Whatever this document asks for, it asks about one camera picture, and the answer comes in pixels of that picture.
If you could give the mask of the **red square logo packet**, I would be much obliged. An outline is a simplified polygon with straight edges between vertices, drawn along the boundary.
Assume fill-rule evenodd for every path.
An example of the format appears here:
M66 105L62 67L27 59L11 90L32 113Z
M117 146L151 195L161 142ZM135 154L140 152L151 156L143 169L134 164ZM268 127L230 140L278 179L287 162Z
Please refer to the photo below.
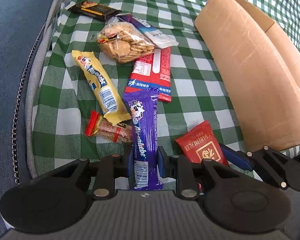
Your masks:
M185 157L192 163L201 163L203 159L211 159L229 166L208 121L201 122L175 141Z

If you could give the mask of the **purple Alpenliebe candy pack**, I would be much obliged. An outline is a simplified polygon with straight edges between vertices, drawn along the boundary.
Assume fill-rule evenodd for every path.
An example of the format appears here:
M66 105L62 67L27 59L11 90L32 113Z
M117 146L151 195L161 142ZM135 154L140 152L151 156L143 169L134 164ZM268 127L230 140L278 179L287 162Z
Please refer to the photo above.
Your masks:
M123 95L132 116L134 190L160 190L158 178L157 110L159 90L143 89Z

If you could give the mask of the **yellow Alpenliebe candy pack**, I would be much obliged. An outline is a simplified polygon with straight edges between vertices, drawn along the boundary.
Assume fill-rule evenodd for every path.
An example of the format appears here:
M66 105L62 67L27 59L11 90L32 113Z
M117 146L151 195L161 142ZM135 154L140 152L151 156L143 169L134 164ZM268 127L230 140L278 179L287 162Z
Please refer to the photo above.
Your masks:
M73 50L72 57L83 71L107 121L112 125L117 125L130 120L131 115L128 113L121 96L94 53Z

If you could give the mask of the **clear bag of biscuits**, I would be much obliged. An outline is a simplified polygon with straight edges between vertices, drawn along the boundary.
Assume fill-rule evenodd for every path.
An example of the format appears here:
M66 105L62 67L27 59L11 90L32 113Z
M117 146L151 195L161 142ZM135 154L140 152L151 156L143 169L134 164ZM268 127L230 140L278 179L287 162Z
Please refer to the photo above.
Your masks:
M155 45L128 22L107 24L96 36L102 51L118 63L128 63L153 53Z

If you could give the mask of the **small red-ended clear snack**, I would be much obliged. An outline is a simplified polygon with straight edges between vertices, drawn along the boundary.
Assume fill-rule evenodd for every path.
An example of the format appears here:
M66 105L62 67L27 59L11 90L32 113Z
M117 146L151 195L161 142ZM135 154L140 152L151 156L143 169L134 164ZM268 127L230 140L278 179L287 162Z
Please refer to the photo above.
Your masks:
M132 127L129 124L121 122L117 125L112 125L111 122L96 111L91 112L84 133L88 137L100 134L108 140L119 144L133 142Z

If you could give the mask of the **green white checkered cloth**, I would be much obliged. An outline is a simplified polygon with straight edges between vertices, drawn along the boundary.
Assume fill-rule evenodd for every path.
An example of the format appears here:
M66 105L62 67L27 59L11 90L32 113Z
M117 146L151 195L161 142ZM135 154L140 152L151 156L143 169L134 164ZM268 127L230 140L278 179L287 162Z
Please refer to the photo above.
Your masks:
M120 144L87 137L91 111L99 111L73 50L92 51L123 93L133 64L118 64L93 40L104 23L68 9L92 1L130 12L175 38L171 49L171 102L158 104L158 142L179 154L175 138L207 120L219 142L243 150L243 135L212 56L194 20L207 0L53 0L27 88L27 164L33 177L75 159L98 161L122 153ZM300 51L300 0L247 0L273 18Z

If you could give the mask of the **brown cardboard box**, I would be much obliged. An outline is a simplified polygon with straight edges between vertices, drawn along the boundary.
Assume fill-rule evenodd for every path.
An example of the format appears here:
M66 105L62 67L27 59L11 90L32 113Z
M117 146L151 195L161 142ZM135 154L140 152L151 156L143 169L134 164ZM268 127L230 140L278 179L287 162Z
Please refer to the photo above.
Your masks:
M208 0L194 24L247 149L300 145L300 53L277 22L246 0Z

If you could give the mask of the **red spicy strip packet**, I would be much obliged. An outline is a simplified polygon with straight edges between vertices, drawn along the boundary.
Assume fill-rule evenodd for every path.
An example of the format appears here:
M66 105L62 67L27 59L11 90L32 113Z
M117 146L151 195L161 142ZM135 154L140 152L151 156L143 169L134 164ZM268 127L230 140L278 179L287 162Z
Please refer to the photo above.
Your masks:
M171 102L171 48L156 49L137 59L125 87L125 93L157 87L159 100Z

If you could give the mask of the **purple white snack packet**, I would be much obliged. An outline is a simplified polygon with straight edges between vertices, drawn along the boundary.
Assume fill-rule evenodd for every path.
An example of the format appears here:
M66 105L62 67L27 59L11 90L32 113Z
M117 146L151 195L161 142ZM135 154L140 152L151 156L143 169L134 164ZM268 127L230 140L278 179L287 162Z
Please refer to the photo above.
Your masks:
M142 20L133 14L118 14L117 18L120 21L128 22L134 25L138 31L145 35L159 49L165 49L179 45L174 38L164 34L157 27L152 26L146 20Z

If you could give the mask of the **black chocolate wafer bar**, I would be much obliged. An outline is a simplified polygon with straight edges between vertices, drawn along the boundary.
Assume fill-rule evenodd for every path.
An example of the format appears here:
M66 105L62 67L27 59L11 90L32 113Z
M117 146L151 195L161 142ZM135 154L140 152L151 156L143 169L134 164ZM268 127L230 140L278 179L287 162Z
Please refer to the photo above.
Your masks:
M68 11L89 16L101 22L106 22L108 19L122 12L121 10L91 1L83 1L75 4L71 6Z

